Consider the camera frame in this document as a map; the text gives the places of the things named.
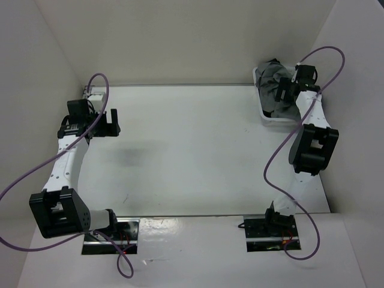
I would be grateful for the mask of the grey pleated skirt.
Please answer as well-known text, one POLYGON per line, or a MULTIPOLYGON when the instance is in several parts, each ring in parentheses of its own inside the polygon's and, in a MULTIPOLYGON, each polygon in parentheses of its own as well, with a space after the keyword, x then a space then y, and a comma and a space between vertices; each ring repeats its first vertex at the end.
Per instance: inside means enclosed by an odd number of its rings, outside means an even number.
POLYGON ((256 87, 263 114, 268 118, 286 118, 298 122, 300 113, 295 104, 276 102, 275 96, 281 78, 292 79, 292 74, 276 58, 259 64, 255 72, 256 87))

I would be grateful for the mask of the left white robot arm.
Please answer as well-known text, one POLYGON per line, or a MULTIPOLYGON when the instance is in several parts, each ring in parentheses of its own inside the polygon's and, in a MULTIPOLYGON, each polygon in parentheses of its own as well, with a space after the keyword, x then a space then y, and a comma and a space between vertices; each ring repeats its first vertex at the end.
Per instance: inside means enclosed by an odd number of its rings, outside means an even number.
POLYGON ((98 230, 104 239, 119 234, 112 209, 90 210, 80 198, 78 181, 83 159, 94 137, 116 137, 121 129, 116 109, 107 121, 106 99, 95 94, 89 99, 71 100, 68 114, 58 130, 58 158, 40 193, 32 194, 29 206, 46 239, 98 230))

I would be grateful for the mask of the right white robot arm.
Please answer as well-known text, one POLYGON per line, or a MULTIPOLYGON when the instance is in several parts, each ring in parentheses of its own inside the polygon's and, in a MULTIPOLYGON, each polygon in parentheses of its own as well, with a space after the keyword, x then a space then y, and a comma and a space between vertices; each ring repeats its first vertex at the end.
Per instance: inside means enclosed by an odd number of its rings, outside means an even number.
POLYGON ((293 225, 296 201, 319 172, 327 168, 339 138, 338 130, 331 128, 325 118, 316 80, 314 66, 297 64, 293 77, 283 78, 277 90, 277 101, 295 103, 301 126, 289 151, 289 164, 293 168, 293 178, 287 189, 289 195, 276 198, 263 220, 263 230, 270 236, 293 225))

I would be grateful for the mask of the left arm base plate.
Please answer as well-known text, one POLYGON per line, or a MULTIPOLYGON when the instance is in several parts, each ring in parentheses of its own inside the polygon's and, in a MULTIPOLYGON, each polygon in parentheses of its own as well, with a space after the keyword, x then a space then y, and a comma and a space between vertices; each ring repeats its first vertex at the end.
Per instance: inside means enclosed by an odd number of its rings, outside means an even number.
MULTIPOLYGON (((137 254, 139 237, 138 218, 118 217, 116 231, 105 234, 128 255, 137 254)), ((82 255, 113 255, 118 251, 112 243, 100 235, 86 234, 83 240, 82 255)))

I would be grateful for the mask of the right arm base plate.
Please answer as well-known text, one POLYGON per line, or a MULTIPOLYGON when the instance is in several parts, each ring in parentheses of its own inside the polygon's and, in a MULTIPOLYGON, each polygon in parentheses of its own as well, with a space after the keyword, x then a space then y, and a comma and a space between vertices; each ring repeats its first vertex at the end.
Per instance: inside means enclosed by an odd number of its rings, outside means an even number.
POLYGON ((288 226, 276 226, 266 222, 265 216, 249 215, 238 224, 245 232, 247 252, 300 250, 299 234, 295 220, 288 226))

